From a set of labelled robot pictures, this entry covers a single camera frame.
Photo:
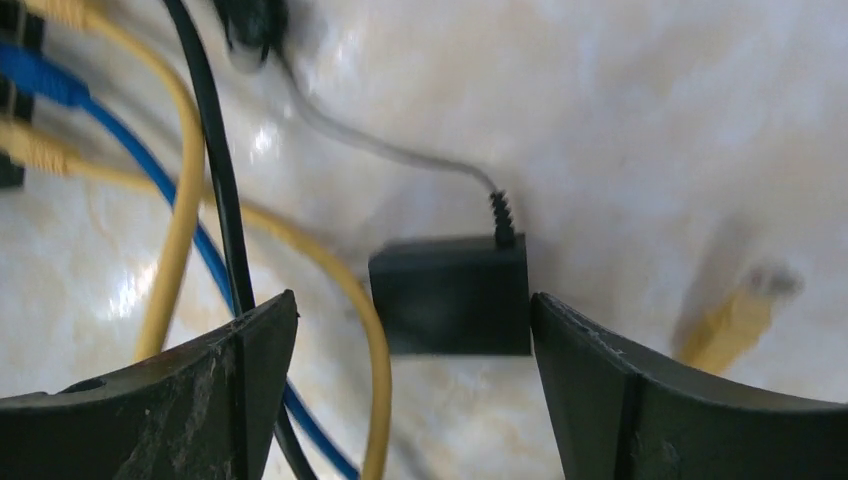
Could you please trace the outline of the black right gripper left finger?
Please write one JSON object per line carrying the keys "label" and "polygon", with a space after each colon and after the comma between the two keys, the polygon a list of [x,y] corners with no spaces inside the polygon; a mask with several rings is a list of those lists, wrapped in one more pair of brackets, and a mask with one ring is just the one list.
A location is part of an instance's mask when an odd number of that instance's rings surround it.
{"label": "black right gripper left finger", "polygon": [[297,325],[285,291],[145,361],[3,399],[2,477],[260,478]]}

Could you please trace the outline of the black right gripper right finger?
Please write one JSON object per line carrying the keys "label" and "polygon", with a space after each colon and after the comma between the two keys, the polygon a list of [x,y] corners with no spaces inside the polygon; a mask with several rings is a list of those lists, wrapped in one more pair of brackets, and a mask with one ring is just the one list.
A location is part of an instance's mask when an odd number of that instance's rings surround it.
{"label": "black right gripper right finger", "polygon": [[847,408],[687,367],[546,293],[535,358],[569,479],[843,479]]}

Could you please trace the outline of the black network switch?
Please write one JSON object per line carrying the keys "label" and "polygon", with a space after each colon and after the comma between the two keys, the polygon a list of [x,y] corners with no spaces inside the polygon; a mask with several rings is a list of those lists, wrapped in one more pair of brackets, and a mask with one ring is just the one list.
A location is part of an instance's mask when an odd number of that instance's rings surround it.
{"label": "black network switch", "polygon": [[[14,44],[41,52],[44,38],[44,21],[29,14],[20,1],[1,0],[1,42]],[[18,93],[16,87],[1,75],[1,119],[14,118],[29,123],[35,100],[28,94]],[[12,163],[1,151],[1,189],[22,188],[25,170]]]}

